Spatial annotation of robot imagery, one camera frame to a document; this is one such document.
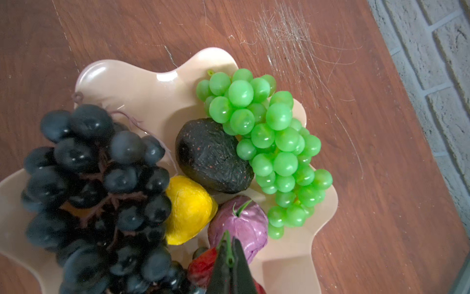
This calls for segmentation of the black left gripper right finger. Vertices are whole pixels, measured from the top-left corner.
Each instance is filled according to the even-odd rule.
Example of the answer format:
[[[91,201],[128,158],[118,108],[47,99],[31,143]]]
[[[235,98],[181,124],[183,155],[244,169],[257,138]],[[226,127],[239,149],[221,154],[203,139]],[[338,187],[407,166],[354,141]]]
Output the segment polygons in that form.
[[[241,242],[233,238],[232,252],[234,262],[231,266],[231,294],[257,294],[258,290],[250,272]]]

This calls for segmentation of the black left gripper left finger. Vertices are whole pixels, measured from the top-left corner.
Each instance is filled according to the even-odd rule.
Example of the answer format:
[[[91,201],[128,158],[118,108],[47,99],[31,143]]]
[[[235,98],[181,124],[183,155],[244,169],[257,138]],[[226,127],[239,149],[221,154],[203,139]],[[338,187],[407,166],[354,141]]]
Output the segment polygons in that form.
[[[217,259],[214,263],[207,294],[229,294],[231,282],[231,236],[225,231],[217,247]]]

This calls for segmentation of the red cherry pair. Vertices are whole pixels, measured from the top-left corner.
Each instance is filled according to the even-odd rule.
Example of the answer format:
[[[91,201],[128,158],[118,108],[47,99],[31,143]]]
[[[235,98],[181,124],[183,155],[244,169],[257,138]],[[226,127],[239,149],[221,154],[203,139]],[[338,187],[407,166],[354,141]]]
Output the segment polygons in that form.
[[[193,260],[190,265],[188,266],[188,279],[192,283],[196,284],[198,287],[203,288],[207,291],[208,286],[211,281],[212,271],[214,268],[214,263],[217,259],[217,247],[213,247],[212,249],[207,250],[201,256]],[[234,258],[233,252],[231,247],[231,266],[233,265]],[[255,281],[255,285],[258,290],[258,294],[264,294],[266,291],[264,290],[261,284],[258,284]]]

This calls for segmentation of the purple fake fig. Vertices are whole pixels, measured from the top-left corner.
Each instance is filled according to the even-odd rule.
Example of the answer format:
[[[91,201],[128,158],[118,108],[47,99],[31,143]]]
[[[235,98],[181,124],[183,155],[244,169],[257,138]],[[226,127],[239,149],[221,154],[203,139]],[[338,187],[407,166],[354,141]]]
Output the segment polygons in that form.
[[[220,205],[208,227],[210,247],[216,247],[223,234],[237,238],[251,263],[257,253],[268,243],[268,217],[257,202],[250,197],[238,195]]]

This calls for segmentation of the yellow fake lemon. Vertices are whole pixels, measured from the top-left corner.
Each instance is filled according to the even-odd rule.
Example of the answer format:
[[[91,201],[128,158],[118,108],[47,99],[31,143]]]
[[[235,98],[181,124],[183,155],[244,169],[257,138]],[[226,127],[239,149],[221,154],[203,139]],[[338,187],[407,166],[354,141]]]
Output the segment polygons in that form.
[[[186,176],[172,177],[166,195],[172,204],[166,221],[166,240],[169,245],[182,245],[197,236],[219,209],[209,192]]]

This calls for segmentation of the black fake avocado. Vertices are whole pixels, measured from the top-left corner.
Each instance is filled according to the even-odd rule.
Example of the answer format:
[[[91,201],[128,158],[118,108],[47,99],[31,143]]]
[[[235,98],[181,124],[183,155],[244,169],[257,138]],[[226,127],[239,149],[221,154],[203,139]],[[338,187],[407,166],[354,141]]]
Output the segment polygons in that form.
[[[254,178],[249,162],[237,155],[238,143],[210,118],[191,120],[176,137],[176,160],[182,172],[204,188],[237,194]]]

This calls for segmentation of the green grape bunch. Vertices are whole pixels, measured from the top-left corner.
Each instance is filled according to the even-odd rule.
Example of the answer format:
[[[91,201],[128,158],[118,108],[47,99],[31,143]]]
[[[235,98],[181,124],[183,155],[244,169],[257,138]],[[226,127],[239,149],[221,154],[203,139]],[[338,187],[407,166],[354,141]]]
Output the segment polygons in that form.
[[[236,140],[237,156],[249,163],[261,190],[275,197],[268,235],[277,240],[285,227],[304,225],[333,184],[329,171],[310,165],[322,143],[294,117],[292,94],[278,91],[273,76],[254,77],[248,69],[233,75],[209,69],[207,75],[197,84],[197,98]]]

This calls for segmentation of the dark purple grape bunch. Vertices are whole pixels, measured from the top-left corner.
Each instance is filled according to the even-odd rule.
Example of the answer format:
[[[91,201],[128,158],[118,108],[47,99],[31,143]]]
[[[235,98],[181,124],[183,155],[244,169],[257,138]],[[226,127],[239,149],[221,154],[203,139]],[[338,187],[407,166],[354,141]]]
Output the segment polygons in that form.
[[[34,246],[63,270],[61,294],[201,294],[168,251],[169,172],[165,148],[99,106],[54,110],[40,122],[51,142],[24,160],[22,205]]]

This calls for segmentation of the pink scalloped fruit bowl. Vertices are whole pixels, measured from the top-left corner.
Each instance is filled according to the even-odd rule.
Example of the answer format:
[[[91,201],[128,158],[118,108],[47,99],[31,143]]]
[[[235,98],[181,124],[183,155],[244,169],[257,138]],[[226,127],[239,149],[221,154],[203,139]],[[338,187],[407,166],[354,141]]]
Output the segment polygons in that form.
[[[187,121],[205,114],[195,95],[196,84],[208,76],[209,70],[232,75],[237,69],[233,57],[219,48],[199,51],[182,66],[165,73],[122,61],[102,60],[83,70],[75,89],[84,95],[87,104],[121,110],[140,121],[139,134],[150,132],[168,147],[162,166],[175,175],[181,172],[172,164],[176,136]],[[51,252],[33,246],[25,235],[34,216],[20,202],[28,179],[28,173],[19,170],[1,182],[1,253],[30,271],[42,293],[55,294],[62,281],[62,269]],[[332,219],[338,204],[337,192],[330,187],[324,201],[303,226],[286,229],[281,239],[271,240],[255,256],[250,270],[267,293],[321,292],[312,261],[312,243]]]

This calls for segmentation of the aluminium mounting rail frame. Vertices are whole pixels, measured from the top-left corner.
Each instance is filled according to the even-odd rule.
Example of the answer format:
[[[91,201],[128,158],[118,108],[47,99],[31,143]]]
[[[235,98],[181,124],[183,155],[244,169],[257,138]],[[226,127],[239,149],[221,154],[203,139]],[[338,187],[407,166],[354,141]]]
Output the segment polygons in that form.
[[[466,256],[464,264],[448,294],[470,294],[470,254]]]

